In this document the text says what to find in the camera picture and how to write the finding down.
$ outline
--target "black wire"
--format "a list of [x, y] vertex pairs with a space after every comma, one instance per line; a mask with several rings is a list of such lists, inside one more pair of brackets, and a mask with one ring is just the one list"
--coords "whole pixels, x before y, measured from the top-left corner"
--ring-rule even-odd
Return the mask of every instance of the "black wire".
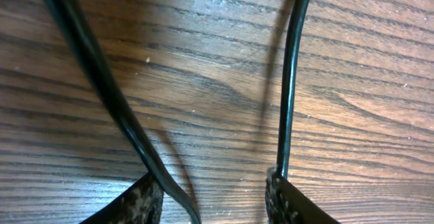
[[285, 56], [283, 58], [277, 172], [285, 179], [288, 177], [288, 165], [290, 163], [298, 47], [300, 45], [304, 16], [306, 16], [308, 4], [309, 0], [295, 0], [294, 2], [286, 36]]
[[186, 209], [191, 221], [200, 224], [201, 219], [196, 203], [166, 170], [149, 138], [143, 132], [123, 97], [77, 0], [45, 0], [45, 2], [101, 101], [133, 144], [149, 172], [163, 190]]

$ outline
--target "black cord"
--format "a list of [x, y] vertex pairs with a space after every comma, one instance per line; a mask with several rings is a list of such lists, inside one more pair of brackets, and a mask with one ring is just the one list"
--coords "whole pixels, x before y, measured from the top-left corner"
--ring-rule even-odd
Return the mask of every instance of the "black cord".
[[283, 58], [277, 172], [285, 179], [288, 177], [288, 165], [290, 163], [298, 47], [300, 45], [304, 16], [306, 16], [308, 4], [309, 0], [295, 0], [294, 2], [288, 34], [286, 36], [285, 56]]
[[149, 172], [163, 190], [186, 209], [191, 221], [200, 224], [201, 219], [196, 203], [169, 174], [149, 138], [143, 132], [123, 97], [77, 0], [45, 0], [45, 2], [101, 101], [133, 144]]

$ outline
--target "brown wood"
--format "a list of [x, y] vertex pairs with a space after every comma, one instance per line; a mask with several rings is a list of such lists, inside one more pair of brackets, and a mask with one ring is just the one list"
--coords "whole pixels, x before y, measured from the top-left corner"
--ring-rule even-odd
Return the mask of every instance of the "brown wood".
[[[203, 222], [263, 223], [291, 0], [79, 1]], [[289, 175], [342, 223], [434, 223], [433, 12], [311, 0]], [[145, 172], [42, 0], [0, 0], [0, 223], [77, 223]], [[188, 223], [163, 208], [162, 223]]]

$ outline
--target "black object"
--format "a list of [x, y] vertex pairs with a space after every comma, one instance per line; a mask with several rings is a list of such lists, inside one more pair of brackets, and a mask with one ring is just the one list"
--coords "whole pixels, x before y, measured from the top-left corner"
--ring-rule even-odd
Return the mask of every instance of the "black object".
[[283, 57], [282, 93], [280, 101], [279, 142], [277, 145], [277, 171], [283, 178], [288, 177], [290, 163], [292, 116], [296, 92], [296, 71], [298, 47], [300, 45], [304, 16], [309, 0], [295, 0], [286, 36]]
[[[138, 152], [149, 173], [83, 224], [156, 224], [160, 220], [164, 191], [200, 224], [196, 203], [166, 170], [117, 85], [77, 0], [44, 0], [74, 55], [111, 117]], [[337, 223], [289, 183], [288, 164], [298, 46], [309, 0], [296, 0], [290, 18], [283, 63], [281, 115], [277, 167], [269, 173], [265, 202], [270, 223]]]
[[148, 171], [163, 190], [186, 209], [191, 221], [200, 224], [201, 218], [196, 203], [166, 170], [149, 138], [143, 132], [142, 126], [123, 97], [77, 0], [45, 2], [102, 103], [133, 144]]

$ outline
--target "cord insulation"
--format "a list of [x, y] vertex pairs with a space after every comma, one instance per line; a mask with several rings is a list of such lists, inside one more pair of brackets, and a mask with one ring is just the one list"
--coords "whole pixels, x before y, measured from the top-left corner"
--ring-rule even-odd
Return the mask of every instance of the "cord insulation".
[[277, 172], [285, 179], [288, 177], [290, 163], [298, 48], [300, 46], [304, 17], [306, 16], [308, 4], [309, 0], [295, 0], [294, 2], [286, 36], [285, 55], [283, 57]]

